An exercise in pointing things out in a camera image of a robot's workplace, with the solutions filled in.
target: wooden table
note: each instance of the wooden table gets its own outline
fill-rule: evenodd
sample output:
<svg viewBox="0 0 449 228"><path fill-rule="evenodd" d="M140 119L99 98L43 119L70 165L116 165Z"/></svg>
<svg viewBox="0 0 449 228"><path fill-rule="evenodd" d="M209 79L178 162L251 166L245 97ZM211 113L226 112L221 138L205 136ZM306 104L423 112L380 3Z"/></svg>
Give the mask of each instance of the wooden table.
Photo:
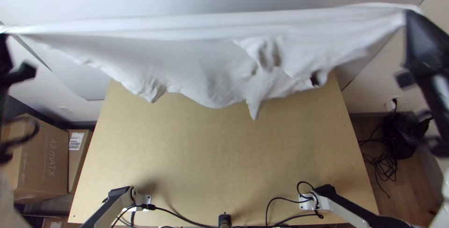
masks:
<svg viewBox="0 0 449 228"><path fill-rule="evenodd" d="M169 94L155 104L112 82L87 153L69 222L91 216L109 190L134 185L158 207L196 222L264 225L273 197L297 200L296 184L332 184L377 213L373 191L335 76L323 88L266 102L253 121L246 104L215 110ZM304 213L275 201L270 224ZM343 222L305 217L289 224ZM136 225L192 226L161 211Z"/></svg>

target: white cloth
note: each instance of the white cloth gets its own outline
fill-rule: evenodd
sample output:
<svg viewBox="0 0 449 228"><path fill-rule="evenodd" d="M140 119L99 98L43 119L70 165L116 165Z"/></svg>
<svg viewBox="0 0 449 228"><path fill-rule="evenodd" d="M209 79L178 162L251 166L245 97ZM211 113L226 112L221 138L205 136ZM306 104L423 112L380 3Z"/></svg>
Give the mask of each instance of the white cloth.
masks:
<svg viewBox="0 0 449 228"><path fill-rule="evenodd" d="M210 108L323 85L335 66L405 24L414 6L362 4L294 11L88 20L0 27L97 67L155 102L181 93ZM313 85L315 75L318 85Z"/></svg>

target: black cable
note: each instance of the black cable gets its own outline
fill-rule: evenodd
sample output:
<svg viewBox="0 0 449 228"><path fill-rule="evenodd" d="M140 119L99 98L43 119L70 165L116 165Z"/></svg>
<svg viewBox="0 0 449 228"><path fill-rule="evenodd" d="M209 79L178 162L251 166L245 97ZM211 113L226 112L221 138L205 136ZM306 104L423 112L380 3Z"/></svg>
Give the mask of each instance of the black cable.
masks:
<svg viewBox="0 0 449 228"><path fill-rule="evenodd" d="M275 224L275 227L278 227L278 226L282 225L283 223L290 221L292 219L295 219L295 218L310 217L310 216L317 216L317 215L316 214L303 214L303 215L292 216L292 217L282 220L281 222L278 222L277 224Z"/></svg>
<svg viewBox="0 0 449 228"><path fill-rule="evenodd" d="M134 226L134 216L136 215L136 212L134 211L133 213L131 213L131 226Z"/></svg>
<svg viewBox="0 0 449 228"><path fill-rule="evenodd" d="M15 123L15 122L19 122L19 121L27 121L27 122L30 122L30 123L34 122L34 129L33 129L33 131L30 134L27 134L27 135L25 135L25 136L23 136L21 138L14 139L14 140L8 140L6 142L1 143L0 144L0 151L1 152L5 152L10 147L14 147L14 146L17 146L17 145L20 145L20 144L23 144L23 143L29 141L29 140L34 138L39 133L40 127L39 127L38 121L37 120L32 120L32 119L27 118L27 117L14 118L13 120L10 120L10 121L6 122L6 124Z"/></svg>
<svg viewBox="0 0 449 228"><path fill-rule="evenodd" d="M374 135L374 133L379 129L381 126L384 126L386 124L389 124L393 121L396 115L396 110L398 108L398 101L396 99L393 99L393 102L395 103L395 108L393 111L393 115L390 117L390 119L387 121L384 121L381 125L376 127L373 131L373 133L369 136L367 140L359 141L361 143L359 146L363 146L367 142L375 141L380 143L388 143L393 138L392 136L387 136L383 138L378 138L372 140L371 137ZM376 183L379 186L380 190L382 190L385 195L387 195L388 199L391 200L390 195L385 191L382 186L379 183L378 178L380 178L382 181L386 182L388 180L396 181L396 172L398 171L398 159L396 158L394 152L390 152L388 149L383 151L378 157L373 157L368 154L362 153L363 160L374 167L374 176L376 178Z"/></svg>
<svg viewBox="0 0 449 228"><path fill-rule="evenodd" d="M299 196L301 196L302 198L305 198L305 199L313 200L313 197L305 197L305 196L304 196L303 194L301 194L301 192L299 191L299 186L300 186L301 184L303 184L303 183L309 185L312 189L315 189L315 188L312 186L312 184L310 184L310 183L308 183L308 182L305 182L305 181L298 182L298 184L296 184L296 190L298 191ZM317 197L314 193L312 193L312 192L310 192L310 194L312 194L312 195L315 197L315 200L316 200L316 202L317 202L317 204L315 205L315 215L318 216L320 219L323 219L324 216L318 213L318 208L319 208L318 197Z"/></svg>
<svg viewBox="0 0 449 228"><path fill-rule="evenodd" d="M113 228L113 227L117 224L117 222L120 220L120 218L121 218L121 217L122 217L122 216L123 216L129 209L134 208L134 207L143 207L143 205L130 206L130 207L126 208L126 210L124 210L122 213L120 213L120 215L118 215L116 221L112 224L111 228Z"/></svg>
<svg viewBox="0 0 449 228"><path fill-rule="evenodd" d="M391 180L396 181L396 172L398 171L397 158L389 151L384 151L378 157L373 157L368 154L362 154L363 160L374 167L374 173L376 177L376 183L379 188L391 199L390 195L385 191L379 183L378 178L386 182Z"/></svg>
<svg viewBox="0 0 449 228"><path fill-rule="evenodd" d="M291 202L291 203L305 203L305 202L311 201L311 199L307 199L307 200L304 200L304 201L293 201L293 200L290 200L290 199L287 199L287 198L283 198L283 197L272 198L268 202L267 209L265 210L265 226L268 226L268 208L270 207L271 202L276 200L276 199L285 200L285 201L288 201L288 202Z"/></svg>
<svg viewBox="0 0 449 228"><path fill-rule="evenodd" d="M216 226L210 226L210 225L205 225L205 224L201 224L201 223L194 222L194 221L192 221L192 220L190 220L190 219L187 219L187 218L185 218L185 217L183 217L183 216L181 216L181 215L178 215L178 214L176 214L176 213L174 213L174 212L171 212L171 211L169 211L169 210L166 210L166 209L164 209L164 208L156 207L155 209L156 209L156 210L161 210L161 211L167 212L167 213L169 213L169 214L171 214L171 215L173 215L173 216L175 216L175 217L177 217L177 218L179 218L179 219L181 219L181 220L184 220L185 222L191 223L191 224L196 225L196 226L199 226L199 227L203 227L203 228L217 228Z"/></svg>
<svg viewBox="0 0 449 228"><path fill-rule="evenodd" d="M130 225L129 223L125 222L125 220L123 220L122 218L120 218L119 221L120 221L122 224L124 224L124 225L126 225L126 226L128 226L128 227L130 227L130 228L137 228L137 227L132 226L132 225Z"/></svg>
<svg viewBox="0 0 449 228"><path fill-rule="evenodd" d="M393 120L393 118L394 118L394 116L395 116L395 114L396 114L396 110L398 109L398 100L397 100L396 98L393 98L392 101L394 102L395 106L394 106L393 115L391 116L390 121ZM361 147L361 146L363 146L364 144L366 144L366 143L368 143L368 142L370 142L370 141L375 141L375 142L381 141L382 138L380 138L380 139L374 139L374 140L372 140L371 138L373 137L374 133L375 133L378 129L380 129L380 127L383 126L383 125L384 125L384 123L382 123L382 124L380 124L378 127L376 127L376 128L373 130L373 132L371 133L371 135L369 136L369 138L368 138L367 140L361 140L361 141L358 141L358 142L360 143L359 146Z"/></svg>
<svg viewBox="0 0 449 228"><path fill-rule="evenodd" d="M314 187L308 182L305 182L305 181L298 182L298 184L296 184L296 190L298 191L299 196L301 196L302 198L305 198L305 199L313 200L312 197L305 197L304 195L301 194L301 192L299 192L299 186L303 183L309 185L312 189L314 189Z"/></svg>

